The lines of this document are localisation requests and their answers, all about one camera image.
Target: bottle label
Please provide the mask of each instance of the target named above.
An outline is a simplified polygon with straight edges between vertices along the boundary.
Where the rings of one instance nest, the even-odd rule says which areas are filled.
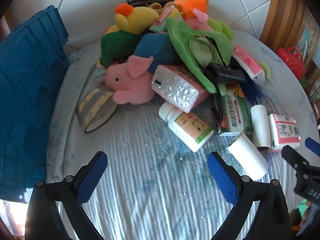
[[[199,144],[212,129],[194,113],[182,113],[175,122]]]

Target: white cardboard tube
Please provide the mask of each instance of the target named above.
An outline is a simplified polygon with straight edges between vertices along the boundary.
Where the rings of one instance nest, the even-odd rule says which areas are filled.
[[[261,179],[267,173],[268,163],[243,132],[232,140],[228,150],[252,180]]]
[[[270,149],[270,131],[266,107],[256,105],[251,107],[251,120],[253,127],[252,142],[259,151]]]

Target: red plastic toy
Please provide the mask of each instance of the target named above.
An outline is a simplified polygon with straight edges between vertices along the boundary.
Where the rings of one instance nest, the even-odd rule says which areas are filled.
[[[292,73],[300,81],[305,74],[306,69],[303,65],[303,57],[298,53],[297,49],[295,47],[289,49],[279,48],[276,54],[287,64]]]

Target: white pill bottle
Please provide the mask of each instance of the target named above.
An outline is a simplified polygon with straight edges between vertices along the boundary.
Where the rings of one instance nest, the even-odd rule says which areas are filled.
[[[213,135],[213,130],[194,113],[185,113],[169,102],[160,107],[159,116],[193,152]]]

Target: brown plush toy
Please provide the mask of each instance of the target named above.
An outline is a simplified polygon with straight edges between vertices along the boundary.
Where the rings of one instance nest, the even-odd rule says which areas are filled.
[[[157,2],[154,2],[152,4],[146,4],[146,6],[148,6],[149,8],[155,10],[159,15],[162,14],[162,12],[164,11],[164,9],[166,9],[167,7],[170,7],[170,6],[174,6],[175,8],[177,8],[181,14],[181,16],[183,17],[183,12],[181,11],[181,6],[174,3],[174,2],[167,2],[164,7],[161,6],[160,3],[157,3]]]

